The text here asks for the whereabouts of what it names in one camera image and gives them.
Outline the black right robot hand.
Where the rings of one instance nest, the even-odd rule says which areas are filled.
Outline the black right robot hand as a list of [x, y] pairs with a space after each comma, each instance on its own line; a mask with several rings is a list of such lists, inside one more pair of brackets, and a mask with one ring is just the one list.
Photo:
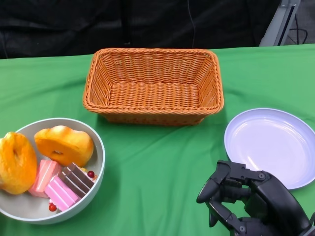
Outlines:
[[209, 226], [221, 222], [231, 236], [313, 236], [315, 218], [271, 173], [218, 161], [196, 199], [209, 209]]

